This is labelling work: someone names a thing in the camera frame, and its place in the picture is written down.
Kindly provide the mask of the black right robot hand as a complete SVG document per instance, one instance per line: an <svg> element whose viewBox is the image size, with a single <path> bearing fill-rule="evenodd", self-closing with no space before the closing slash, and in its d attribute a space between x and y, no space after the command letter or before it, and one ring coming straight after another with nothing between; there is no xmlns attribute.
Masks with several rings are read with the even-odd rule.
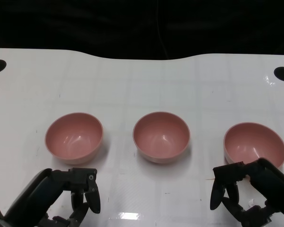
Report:
<svg viewBox="0 0 284 227"><path fill-rule="evenodd" d="M274 213L284 215L284 174L265 158L215 167L210 209L223 204L244 227L263 227L271 222ZM244 210L239 205L237 182L249 177L250 184L266 199L265 207L258 205Z"/></svg>

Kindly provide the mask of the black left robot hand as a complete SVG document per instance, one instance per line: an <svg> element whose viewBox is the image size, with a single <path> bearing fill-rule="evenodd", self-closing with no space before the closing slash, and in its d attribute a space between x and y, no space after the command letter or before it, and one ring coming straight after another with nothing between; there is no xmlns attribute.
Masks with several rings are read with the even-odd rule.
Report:
<svg viewBox="0 0 284 227"><path fill-rule="evenodd" d="M95 214L101 211L96 177L94 168L45 169L29 182L2 220L12 227L78 227L88 210ZM64 191L71 193L73 213L68 219L49 219L47 211Z"/></svg>

